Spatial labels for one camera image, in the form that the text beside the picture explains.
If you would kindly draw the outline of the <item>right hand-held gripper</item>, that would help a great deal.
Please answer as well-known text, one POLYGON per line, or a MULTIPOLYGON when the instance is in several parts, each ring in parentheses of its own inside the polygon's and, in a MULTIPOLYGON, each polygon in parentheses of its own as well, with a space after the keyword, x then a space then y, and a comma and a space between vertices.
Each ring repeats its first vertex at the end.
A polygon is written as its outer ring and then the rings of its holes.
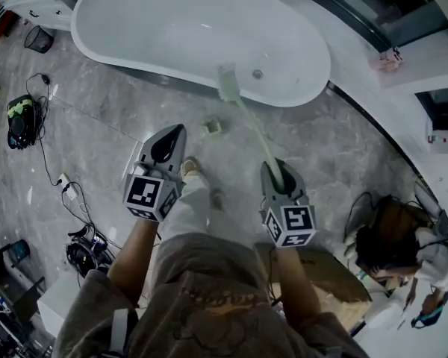
POLYGON ((309 204, 305 183, 300 173, 283 160, 277 159, 284 182, 275 187, 275 179, 267 162, 261 164, 263 202, 260 214, 264 229, 276 247, 307 245, 317 232, 314 207, 309 204), (280 201, 279 194, 290 200, 280 201))

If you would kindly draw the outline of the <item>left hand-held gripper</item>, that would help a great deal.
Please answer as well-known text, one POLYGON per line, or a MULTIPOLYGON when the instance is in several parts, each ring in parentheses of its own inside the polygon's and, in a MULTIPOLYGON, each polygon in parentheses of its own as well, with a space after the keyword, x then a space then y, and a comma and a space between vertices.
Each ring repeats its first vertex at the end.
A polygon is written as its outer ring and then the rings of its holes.
POLYGON ((164 128, 144 142, 140 160, 126 176, 122 200, 134 216, 153 222, 167 217, 184 186, 180 168, 186 143, 183 124, 164 128))

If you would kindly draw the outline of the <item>pale green long-handled brush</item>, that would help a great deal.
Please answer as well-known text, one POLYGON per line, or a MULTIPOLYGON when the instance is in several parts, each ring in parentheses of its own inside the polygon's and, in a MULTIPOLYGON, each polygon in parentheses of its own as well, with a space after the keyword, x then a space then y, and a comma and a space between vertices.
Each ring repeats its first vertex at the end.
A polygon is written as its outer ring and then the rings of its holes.
POLYGON ((237 82, 235 64, 226 63, 218 65, 217 77, 218 93, 220 98, 226 102, 236 103, 237 106, 243 111, 245 117, 252 126, 252 129, 256 132, 258 140, 264 149, 264 152, 267 156, 267 164, 270 167, 271 175, 275 179, 277 190, 282 191, 284 189, 284 178, 281 173, 281 169, 279 168, 277 159, 274 157, 273 153, 270 150, 264 133, 255 120, 255 116, 243 102, 243 99, 240 95, 240 87, 237 82))

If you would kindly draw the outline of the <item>white and dark green bathtub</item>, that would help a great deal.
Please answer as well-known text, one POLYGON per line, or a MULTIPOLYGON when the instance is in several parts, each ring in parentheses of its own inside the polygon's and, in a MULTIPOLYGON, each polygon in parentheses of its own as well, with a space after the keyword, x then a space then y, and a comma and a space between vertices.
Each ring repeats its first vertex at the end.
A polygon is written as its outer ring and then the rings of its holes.
POLYGON ((235 67, 244 98, 295 107, 331 71, 319 31, 281 0, 78 0, 72 39, 87 57, 216 87, 235 67))

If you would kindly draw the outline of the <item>person's left forearm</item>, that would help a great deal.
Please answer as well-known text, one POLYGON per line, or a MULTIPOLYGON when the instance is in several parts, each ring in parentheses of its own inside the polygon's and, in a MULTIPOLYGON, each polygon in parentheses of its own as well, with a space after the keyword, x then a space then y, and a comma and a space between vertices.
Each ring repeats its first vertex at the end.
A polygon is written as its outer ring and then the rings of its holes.
POLYGON ((158 223, 138 219, 108 271, 110 282, 133 304, 142 295, 158 223))

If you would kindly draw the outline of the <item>person's right forearm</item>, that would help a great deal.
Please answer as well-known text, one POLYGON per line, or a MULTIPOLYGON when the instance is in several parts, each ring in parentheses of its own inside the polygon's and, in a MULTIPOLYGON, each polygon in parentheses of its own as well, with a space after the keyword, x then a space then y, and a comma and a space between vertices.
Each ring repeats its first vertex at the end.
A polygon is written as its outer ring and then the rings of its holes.
POLYGON ((317 293, 295 248, 277 248, 281 301, 289 323, 298 324, 321 313, 317 293))

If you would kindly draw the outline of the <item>person's tan left shoe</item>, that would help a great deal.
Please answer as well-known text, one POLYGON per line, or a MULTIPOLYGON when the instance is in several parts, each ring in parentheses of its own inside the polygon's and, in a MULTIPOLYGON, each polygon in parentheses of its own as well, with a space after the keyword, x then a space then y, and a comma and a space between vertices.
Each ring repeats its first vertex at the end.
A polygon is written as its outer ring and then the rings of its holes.
POLYGON ((183 179, 198 176, 202 173, 199 161, 195 157, 186 157, 181 164, 181 177, 183 179))

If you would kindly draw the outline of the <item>brown cardboard box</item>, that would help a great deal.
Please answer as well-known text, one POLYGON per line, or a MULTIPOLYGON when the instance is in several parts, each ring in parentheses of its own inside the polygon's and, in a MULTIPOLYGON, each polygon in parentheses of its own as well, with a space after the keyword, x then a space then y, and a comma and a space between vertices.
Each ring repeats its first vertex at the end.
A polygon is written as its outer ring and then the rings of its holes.
MULTIPOLYGON (((270 291, 271 304, 284 307, 277 268, 276 247, 256 245, 262 260, 266 288, 270 291)), ((321 313, 336 316, 347 332, 351 332, 363 320, 372 300, 364 285, 328 251, 296 248, 305 273, 311 281, 320 301, 321 313)))

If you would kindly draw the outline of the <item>white power strip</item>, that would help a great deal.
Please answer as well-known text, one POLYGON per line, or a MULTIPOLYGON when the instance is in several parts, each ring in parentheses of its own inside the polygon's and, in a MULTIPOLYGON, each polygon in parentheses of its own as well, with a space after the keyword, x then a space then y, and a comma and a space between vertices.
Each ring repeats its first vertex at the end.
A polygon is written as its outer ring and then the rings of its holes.
POLYGON ((70 201, 74 201, 78 197, 78 193, 66 173, 62 173, 59 176, 57 186, 60 188, 63 198, 66 196, 70 201))

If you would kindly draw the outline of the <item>brown printed shirt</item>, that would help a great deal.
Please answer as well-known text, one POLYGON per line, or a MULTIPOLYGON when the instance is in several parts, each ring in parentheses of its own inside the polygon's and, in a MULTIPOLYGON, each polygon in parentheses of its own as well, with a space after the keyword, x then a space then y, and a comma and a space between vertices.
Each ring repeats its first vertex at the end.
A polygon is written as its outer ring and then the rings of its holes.
POLYGON ((90 271, 53 358, 368 358, 332 313, 290 326, 271 306, 255 254, 205 234, 162 243, 142 315, 90 271))

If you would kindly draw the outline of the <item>black device with green top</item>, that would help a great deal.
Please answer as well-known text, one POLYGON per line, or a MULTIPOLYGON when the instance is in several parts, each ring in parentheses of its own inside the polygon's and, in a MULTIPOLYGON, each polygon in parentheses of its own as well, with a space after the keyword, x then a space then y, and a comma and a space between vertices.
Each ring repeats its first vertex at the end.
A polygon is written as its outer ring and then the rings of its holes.
POLYGON ((35 144, 43 125, 43 109, 29 94, 7 105, 7 144, 10 149, 23 150, 35 144))

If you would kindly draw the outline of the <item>black mesh wastebasket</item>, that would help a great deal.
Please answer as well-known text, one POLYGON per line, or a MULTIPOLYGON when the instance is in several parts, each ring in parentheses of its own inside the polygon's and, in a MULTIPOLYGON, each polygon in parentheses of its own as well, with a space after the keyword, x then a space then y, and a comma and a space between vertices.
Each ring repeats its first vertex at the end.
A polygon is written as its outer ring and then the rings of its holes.
POLYGON ((54 39, 49 32, 36 25, 28 32, 24 41, 24 47, 37 53, 45 54, 52 47, 54 39))

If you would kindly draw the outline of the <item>pink cup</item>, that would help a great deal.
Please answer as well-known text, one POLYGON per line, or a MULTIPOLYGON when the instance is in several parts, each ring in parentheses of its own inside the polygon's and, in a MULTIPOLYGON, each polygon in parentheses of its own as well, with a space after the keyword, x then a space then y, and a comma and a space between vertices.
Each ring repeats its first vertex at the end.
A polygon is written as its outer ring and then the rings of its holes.
POLYGON ((402 62, 403 58, 399 48, 394 46, 379 54, 377 69, 391 72, 396 70, 402 62))

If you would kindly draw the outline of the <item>white cabinet with drawers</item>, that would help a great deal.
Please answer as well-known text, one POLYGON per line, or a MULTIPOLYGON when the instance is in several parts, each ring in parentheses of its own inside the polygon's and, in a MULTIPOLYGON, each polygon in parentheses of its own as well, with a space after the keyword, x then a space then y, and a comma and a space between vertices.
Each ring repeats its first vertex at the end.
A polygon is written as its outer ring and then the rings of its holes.
POLYGON ((8 0, 5 7, 23 19, 60 31, 70 31, 75 0, 8 0))

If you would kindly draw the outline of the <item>dark cluttered desk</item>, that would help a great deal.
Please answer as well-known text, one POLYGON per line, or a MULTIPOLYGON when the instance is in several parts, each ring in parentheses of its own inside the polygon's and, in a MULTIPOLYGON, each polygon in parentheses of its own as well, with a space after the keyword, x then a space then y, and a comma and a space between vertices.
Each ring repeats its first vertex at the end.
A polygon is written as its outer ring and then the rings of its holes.
POLYGON ((45 278, 31 281, 19 270, 19 265, 31 255, 13 267, 8 253, 11 244, 0 248, 0 328, 19 358, 46 358, 46 338, 32 322, 45 278))

